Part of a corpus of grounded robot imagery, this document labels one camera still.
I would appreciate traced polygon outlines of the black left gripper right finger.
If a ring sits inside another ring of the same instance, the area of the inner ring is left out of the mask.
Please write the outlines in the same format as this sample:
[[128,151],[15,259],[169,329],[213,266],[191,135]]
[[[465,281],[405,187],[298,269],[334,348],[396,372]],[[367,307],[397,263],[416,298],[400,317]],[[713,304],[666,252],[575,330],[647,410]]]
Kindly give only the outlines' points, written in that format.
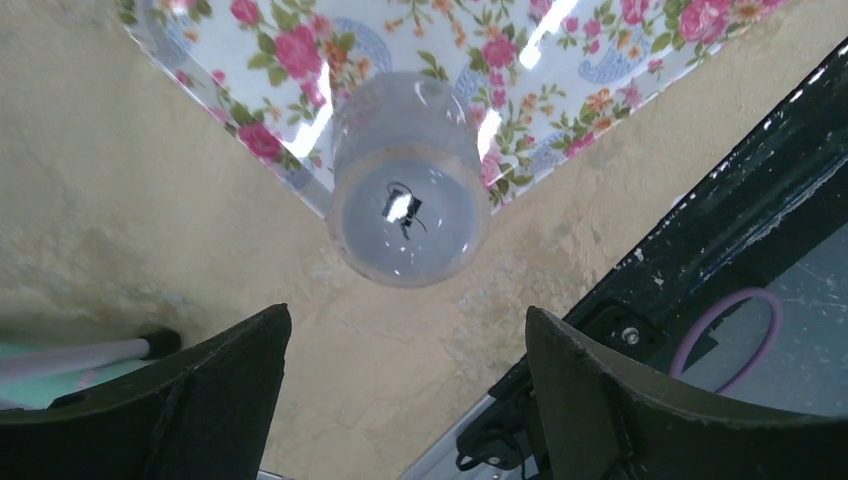
[[531,307],[525,341],[555,479],[843,479],[847,422],[675,380]]

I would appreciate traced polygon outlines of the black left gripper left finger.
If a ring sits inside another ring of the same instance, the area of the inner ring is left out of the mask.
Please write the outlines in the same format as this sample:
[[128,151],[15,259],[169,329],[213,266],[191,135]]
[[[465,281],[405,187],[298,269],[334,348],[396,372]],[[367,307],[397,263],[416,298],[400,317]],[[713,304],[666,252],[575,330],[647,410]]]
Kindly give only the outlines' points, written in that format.
[[292,319],[270,306],[212,338],[39,410],[1,416],[5,479],[253,479]]

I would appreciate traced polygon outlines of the light grey mug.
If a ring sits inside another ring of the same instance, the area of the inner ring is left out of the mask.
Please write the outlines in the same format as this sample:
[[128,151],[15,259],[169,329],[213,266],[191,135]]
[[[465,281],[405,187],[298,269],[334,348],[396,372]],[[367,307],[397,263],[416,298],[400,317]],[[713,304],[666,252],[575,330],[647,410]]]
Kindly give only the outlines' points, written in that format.
[[332,141],[326,223],[355,272],[417,288],[474,259],[491,213],[477,122],[453,86],[415,72],[377,75],[337,110]]

